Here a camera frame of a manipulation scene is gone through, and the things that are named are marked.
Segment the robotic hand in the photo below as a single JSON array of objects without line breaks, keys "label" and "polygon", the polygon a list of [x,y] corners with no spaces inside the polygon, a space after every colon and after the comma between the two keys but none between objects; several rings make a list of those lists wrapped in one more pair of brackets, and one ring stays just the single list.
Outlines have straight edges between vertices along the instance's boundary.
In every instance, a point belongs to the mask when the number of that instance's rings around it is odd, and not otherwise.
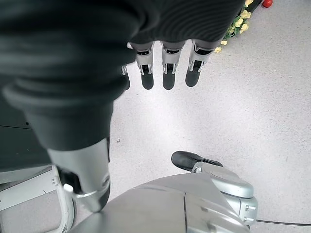
[{"label": "robotic hand", "polygon": [[[5,0],[0,16],[3,90],[22,110],[57,166],[64,189],[93,212],[110,191],[107,138],[113,101],[129,88],[135,60],[153,87],[153,42],[163,47],[163,86],[172,89],[192,39],[186,84],[194,86],[244,0]],[[131,50],[126,47],[130,42]]]}]

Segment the red fruit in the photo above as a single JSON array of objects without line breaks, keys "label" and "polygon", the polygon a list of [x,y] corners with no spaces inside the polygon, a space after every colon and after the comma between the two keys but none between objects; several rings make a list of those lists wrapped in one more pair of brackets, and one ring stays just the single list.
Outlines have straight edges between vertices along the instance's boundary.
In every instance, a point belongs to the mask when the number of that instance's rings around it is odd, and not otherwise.
[{"label": "red fruit", "polygon": [[264,0],[262,3],[262,5],[267,8],[270,7],[272,4],[273,4],[273,0]]}]

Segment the yellow flower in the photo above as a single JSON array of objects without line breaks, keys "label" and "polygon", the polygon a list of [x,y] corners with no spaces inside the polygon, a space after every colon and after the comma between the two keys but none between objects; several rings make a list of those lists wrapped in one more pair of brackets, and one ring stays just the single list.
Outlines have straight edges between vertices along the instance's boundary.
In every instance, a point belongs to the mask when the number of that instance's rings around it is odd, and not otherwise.
[{"label": "yellow flower", "polygon": [[222,41],[220,42],[220,44],[221,44],[221,45],[227,45],[227,44],[228,44],[228,41],[222,40]]},{"label": "yellow flower", "polygon": [[236,23],[235,23],[235,27],[239,28],[241,26],[241,24],[243,23],[243,19],[240,18]]},{"label": "yellow flower", "polygon": [[241,13],[241,18],[250,18],[251,17],[251,14],[250,12],[248,12],[247,10],[244,10],[242,13]]},{"label": "yellow flower", "polygon": [[240,29],[240,34],[242,34],[243,32],[247,31],[248,30],[248,24],[245,23],[242,25],[241,29]]},{"label": "yellow flower", "polygon": [[221,50],[222,50],[222,48],[217,47],[217,48],[214,50],[214,52],[215,52],[215,53],[220,53]]},{"label": "yellow flower", "polygon": [[248,7],[249,4],[251,4],[254,0],[246,0],[245,1],[245,6]]}]

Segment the speckled floor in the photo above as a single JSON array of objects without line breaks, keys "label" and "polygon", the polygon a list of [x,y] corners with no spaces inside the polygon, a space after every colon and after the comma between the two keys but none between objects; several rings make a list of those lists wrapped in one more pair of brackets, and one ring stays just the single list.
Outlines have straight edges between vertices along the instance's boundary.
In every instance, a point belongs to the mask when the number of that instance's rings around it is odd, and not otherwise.
[{"label": "speckled floor", "polygon": [[[170,157],[187,150],[249,181],[259,219],[311,223],[311,1],[275,0],[249,22],[247,32],[211,56],[194,88],[185,85],[190,43],[171,91],[161,84],[159,43],[152,90],[142,88],[136,64],[128,66],[131,88],[115,102],[112,120],[111,198],[182,173]],[[3,211],[4,232],[55,228],[55,202],[51,193]],[[47,209],[27,214],[43,203]],[[79,207],[78,221],[88,214]],[[311,227],[257,223],[252,232],[309,233]]]}]

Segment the green leaf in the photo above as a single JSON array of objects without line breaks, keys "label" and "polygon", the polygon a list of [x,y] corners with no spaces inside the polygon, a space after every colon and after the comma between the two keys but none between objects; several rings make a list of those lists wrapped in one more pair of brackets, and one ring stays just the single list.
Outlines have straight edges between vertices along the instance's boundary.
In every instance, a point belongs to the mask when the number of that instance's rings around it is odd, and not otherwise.
[{"label": "green leaf", "polygon": [[236,17],[236,18],[234,19],[234,21],[233,21],[233,25],[235,25],[235,23],[238,22],[238,20],[239,20],[240,18],[241,18],[241,16]]}]

